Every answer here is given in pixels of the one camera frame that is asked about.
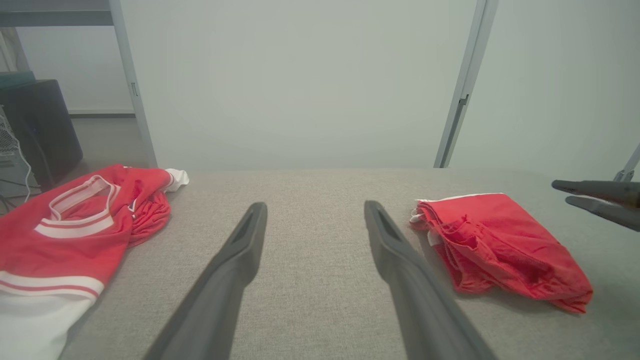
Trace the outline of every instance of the white wall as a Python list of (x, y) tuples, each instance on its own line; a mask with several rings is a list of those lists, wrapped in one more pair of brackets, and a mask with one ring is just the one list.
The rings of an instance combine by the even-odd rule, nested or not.
[(640, 1), (502, 0), (451, 167), (612, 179), (640, 142)]
[(133, 113), (113, 26), (17, 31), (36, 79), (57, 79), (70, 113)]
[(159, 165), (242, 169), (430, 167), (476, 2), (121, 4)]

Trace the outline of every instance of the gray fabric tabletop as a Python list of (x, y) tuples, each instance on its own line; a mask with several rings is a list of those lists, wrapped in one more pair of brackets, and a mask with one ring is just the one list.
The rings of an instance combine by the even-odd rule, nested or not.
[(369, 248), (363, 204), (383, 204), (451, 284), (408, 225), (415, 199), (504, 192), (544, 225), (589, 277), (585, 315), (494, 290), (454, 294), (500, 359), (640, 357), (640, 236), (564, 203), (543, 176), (505, 170), (192, 172), (169, 194), (172, 217), (128, 250), (61, 359), (140, 359), (247, 207), (268, 205), (256, 278), (244, 292), (232, 359), (399, 359), (404, 346)]

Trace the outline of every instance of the white cable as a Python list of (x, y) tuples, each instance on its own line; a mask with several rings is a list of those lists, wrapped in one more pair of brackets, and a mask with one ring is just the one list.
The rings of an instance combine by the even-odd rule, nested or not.
[(6, 129), (6, 132), (9, 134), (9, 136), (11, 138), (13, 138), (15, 140), (15, 143), (18, 144), (17, 145), (18, 146), (18, 153), (20, 154), (20, 157), (22, 158), (24, 163), (27, 164), (27, 167), (29, 168), (27, 170), (27, 176), (24, 177), (24, 186), (27, 188), (27, 197), (24, 198), (24, 202), (27, 202), (27, 200), (29, 200), (29, 196), (31, 196), (31, 188), (29, 187), (29, 175), (31, 175), (31, 164), (29, 164), (27, 162), (27, 159), (24, 158), (24, 155), (22, 155), (22, 149), (20, 148), (20, 142), (15, 137), (15, 135), (13, 135), (13, 133), (11, 132), (11, 130), (9, 128), (9, 121), (6, 119), (6, 117), (4, 117), (2, 115), (0, 115), (0, 117), (3, 118), (4, 128)]

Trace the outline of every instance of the metal pole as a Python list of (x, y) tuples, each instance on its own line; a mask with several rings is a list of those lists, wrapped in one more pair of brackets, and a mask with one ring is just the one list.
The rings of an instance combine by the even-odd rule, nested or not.
[(476, 84), (497, 8), (498, 0), (478, 0), (476, 4), (476, 12), (471, 23), (467, 48), (465, 49), (465, 55), (462, 57), (458, 82), (453, 92), (449, 115), (447, 116), (447, 122), (433, 167), (444, 168), (449, 166), (449, 160), (458, 139), (462, 120), (465, 117), (471, 93)]
[(640, 143), (638, 144), (638, 147), (636, 147), (636, 151), (634, 151), (634, 153), (631, 155), (629, 161), (627, 161), (625, 168), (620, 170), (616, 174), (616, 177), (613, 179), (613, 181), (631, 181), (634, 176), (634, 169), (636, 168), (636, 166), (638, 166), (638, 163), (640, 163)]

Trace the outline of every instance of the red clothing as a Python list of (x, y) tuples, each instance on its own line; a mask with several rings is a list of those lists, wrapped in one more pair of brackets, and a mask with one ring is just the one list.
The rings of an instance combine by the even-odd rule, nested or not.
[(165, 191), (186, 173), (113, 165), (40, 194), (0, 218), (3, 359), (57, 359), (127, 247), (168, 221)]
[(567, 249), (507, 195), (422, 200), (412, 226), (442, 240), (433, 247), (457, 291), (481, 293), (497, 285), (586, 312), (593, 294), (587, 277)]

